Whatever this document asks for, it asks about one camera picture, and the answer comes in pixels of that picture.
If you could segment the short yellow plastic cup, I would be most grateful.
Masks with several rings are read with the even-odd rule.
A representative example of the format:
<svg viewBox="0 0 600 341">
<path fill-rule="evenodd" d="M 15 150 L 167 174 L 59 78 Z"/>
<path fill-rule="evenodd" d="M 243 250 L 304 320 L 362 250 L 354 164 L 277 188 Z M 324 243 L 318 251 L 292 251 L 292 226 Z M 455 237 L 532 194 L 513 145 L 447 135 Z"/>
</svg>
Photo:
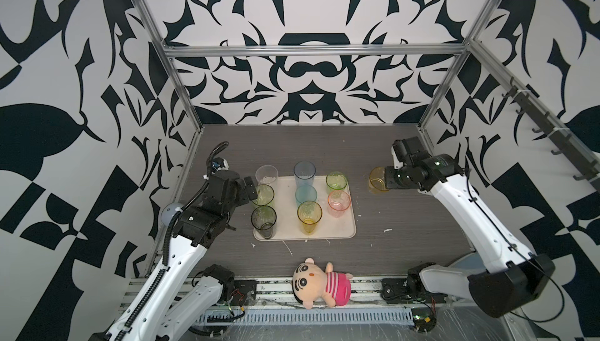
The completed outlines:
<svg viewBox="0 0 600 341">
<path fill-rule="evenodd" d="M 385 182 L 385 167 L 373 168 L 368 177 L 368 187 L 372 194 L 382 194 L 389 191 Z"/>
</svg>

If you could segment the tall green plastic cup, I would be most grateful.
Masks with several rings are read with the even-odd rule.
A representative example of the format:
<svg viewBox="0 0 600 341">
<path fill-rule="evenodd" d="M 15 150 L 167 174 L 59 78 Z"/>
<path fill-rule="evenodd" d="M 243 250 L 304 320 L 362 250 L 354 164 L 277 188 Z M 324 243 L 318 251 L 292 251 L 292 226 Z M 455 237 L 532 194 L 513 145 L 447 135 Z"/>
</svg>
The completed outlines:
<svg viewBox="0 0 600 341">
<path fill-rule="evenodd" d="M 272 205 L 275 198 L 275 191 L 272 186 L 260 184 L 256 187 L 256 194 L 257 198 L 252 202 L 255 208 Z"/>
</svg>

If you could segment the clear plastic cup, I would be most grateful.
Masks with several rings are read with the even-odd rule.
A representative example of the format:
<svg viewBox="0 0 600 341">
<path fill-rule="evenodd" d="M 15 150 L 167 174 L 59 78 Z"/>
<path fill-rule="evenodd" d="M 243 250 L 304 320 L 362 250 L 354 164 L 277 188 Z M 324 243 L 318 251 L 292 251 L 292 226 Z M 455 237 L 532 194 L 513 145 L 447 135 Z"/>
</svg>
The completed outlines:
<svg viewBox="0 0 600 341">
<path fill-rule="evenodd" d="M 271 186 L 278 180 L 279 172 L 275 166 L 264 165 L 256 170 L 255 177 L 257 183 Z"/>
</svg>

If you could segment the dark grey plastic cup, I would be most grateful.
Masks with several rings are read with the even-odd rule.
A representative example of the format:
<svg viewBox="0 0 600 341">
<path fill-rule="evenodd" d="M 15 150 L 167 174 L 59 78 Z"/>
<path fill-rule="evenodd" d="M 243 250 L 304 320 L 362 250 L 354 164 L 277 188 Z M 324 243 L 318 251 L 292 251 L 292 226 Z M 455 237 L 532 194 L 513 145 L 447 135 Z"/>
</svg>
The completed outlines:
<svg viewBox="0 0 600 341">
<path fill-rule="evenodd" d="M 262 238 L 269 240 L 274 235 L 277 219 L 277 213 L 272 207 L 259 206 L 251 215 L 251 224 Z"/>
</svg>

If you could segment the teal plastic cup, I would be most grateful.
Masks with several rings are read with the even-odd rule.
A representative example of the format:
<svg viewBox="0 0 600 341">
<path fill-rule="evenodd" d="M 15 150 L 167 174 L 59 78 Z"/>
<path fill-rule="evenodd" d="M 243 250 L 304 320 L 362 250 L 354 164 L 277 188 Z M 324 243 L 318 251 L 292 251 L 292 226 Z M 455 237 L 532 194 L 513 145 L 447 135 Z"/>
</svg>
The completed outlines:
<svg viewBox="0 0 600 341">
<path fill-rule="evenodd" d="M 316 202 L 317 197 L 317 190 L 311 185 L 298 186 L 295 191 L 295 200 L 298 206 L 308 201 Z"/>
</svg>

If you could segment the short green plastic cup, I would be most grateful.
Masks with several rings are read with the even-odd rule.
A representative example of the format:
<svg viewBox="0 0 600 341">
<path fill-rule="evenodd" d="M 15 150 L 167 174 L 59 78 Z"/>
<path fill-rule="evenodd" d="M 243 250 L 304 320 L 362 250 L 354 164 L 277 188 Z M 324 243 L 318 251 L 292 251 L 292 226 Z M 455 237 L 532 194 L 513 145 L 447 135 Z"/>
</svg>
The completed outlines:
<svg viewBox="0 0 600 341">
<path fill-rule="evenodd" d="M 348 186 L 348 179 L 344 173 L 333 171 L 327 175 L 326 185 L 329 193 L 344 190 Z"/>
</svg>

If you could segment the tall blue plastic cup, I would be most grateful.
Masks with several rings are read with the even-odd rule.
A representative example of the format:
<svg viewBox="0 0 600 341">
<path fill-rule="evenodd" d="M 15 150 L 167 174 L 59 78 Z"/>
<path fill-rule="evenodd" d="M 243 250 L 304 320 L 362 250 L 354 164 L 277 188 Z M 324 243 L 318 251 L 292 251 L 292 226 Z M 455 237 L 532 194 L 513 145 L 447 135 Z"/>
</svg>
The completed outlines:
<svg viewBox="0 0 600 341">
<path fill-rule="evenodd" d="M 311 161 L 299 161 L 295 164 L 293 173 L 297 187 L 312 186 L 317 170 Z"/>
</svg>

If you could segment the pink plastic cup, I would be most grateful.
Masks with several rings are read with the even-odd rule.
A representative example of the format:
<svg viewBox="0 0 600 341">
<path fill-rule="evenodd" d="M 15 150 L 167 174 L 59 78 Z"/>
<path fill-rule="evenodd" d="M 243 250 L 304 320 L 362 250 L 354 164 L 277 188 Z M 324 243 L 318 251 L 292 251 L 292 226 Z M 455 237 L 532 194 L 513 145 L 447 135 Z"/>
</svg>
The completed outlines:
<svg viewBox="0 0 600 341">
<path fill-rule="evenodd" d="M 352 204 L 351 197 L 343 190 L 332 191 L 328 198 L 328 211 L 336 218 L 340 218 L 345 214 Z"/>
</svg>

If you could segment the tall yellow plastic cup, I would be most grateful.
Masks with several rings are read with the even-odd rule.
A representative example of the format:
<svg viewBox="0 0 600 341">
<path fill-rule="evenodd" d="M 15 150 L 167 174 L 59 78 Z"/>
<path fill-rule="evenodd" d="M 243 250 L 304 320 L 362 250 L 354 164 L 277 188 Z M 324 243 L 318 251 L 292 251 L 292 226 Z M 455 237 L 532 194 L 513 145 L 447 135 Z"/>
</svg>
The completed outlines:
<svg viewBox="0 0 600 341">
<path fill-rule="evenodd" d="M 301 231 L 309 236 L 315 232 L 323 218 L 323 209 L 316 201 L 308 200 L 298 206 L 297 216 L 301 223 Z"/>
</svg>

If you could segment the beige plastic tray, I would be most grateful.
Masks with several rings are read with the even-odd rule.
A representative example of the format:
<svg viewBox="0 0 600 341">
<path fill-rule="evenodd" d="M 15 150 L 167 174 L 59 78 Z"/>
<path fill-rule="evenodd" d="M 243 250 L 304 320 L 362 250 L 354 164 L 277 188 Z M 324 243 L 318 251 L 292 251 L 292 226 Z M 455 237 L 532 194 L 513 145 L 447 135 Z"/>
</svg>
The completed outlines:
<svg viewBox="0 0 600 341">
<path fill-rule="evenodd" d="M 351 205 L 343 213 L 333 213 L 328 204 L 329 190 L 326 176 L 318 175 L 312 186 L 317 191 L 317 203 L 323 214 L 311 234 L 305 234 L 304 223 L 297 215 L 298 204 L 295 199 L 296 183 L 293 176 L 279 177 L 275 182 L 273 208 L 277 213 L 273 236 L 265 239 L 258 230 L 253 236 L 258 241 L 274 242 L 278 240 L 335 240 L 350 239 L 356 235 L 356 221 Z"/>
</svg>

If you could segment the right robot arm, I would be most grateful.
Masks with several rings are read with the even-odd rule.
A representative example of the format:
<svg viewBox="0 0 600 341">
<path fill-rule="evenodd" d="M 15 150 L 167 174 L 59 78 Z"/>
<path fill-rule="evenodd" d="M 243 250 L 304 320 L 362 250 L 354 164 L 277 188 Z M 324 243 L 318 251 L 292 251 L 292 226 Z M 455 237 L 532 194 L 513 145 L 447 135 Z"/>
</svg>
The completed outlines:
<svg viewBox="0 0 600 341">
<path fill-rule="evenodd" d="M 439 201 L 456 220 L 483 264 L 480 269 L 425 263 L 409 270 L 409 294 L 445 294 L 472 300 L 499 318 L 537 300 L 556 270 L 501 223 L 470 183 L 469 172 L 450 155 L 432 155 L 417 137 L 392 144 L 393 165 L 384 169 L 389 190 L 418 190 Z"/>
</svg>

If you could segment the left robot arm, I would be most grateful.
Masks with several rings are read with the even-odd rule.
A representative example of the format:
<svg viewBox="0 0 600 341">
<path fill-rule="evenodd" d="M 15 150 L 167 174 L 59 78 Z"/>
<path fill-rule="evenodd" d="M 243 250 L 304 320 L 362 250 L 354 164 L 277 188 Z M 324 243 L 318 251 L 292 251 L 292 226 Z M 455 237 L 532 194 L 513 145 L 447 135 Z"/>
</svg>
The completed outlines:
<svg viewBox="0 0 600 341">
<path fill-rule="evenodd" d="M 250 176 L 220 170 L 208 175 L 201 190 L 179 208 L 167 228 L 162 261 L 126 311 L 92 340 L 179 340 L 213 305 L 228 300 L 234 274 L 218 264 L 201 275 L 196 286 L 176 300 L 192 269 L 215 239 L 231 228 L 236 208 L 257 198 Z"/>
</svg>

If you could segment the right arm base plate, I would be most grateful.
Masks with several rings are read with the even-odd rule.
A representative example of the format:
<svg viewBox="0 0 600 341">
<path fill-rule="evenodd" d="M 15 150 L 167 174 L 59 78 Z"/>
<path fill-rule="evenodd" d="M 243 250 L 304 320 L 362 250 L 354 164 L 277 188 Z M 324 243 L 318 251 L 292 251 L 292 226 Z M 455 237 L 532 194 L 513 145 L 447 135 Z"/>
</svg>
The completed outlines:
<svg viewBox="0 0 600 341">
<path fill-rule="evenodd" d="M 445 303 L 445 294 L 433 294 L 424 289 L 411 288 L 407 278 L 383 278 L 381 280 L 381 298 L 388 304 L 402 302 Z"/>
</svg>

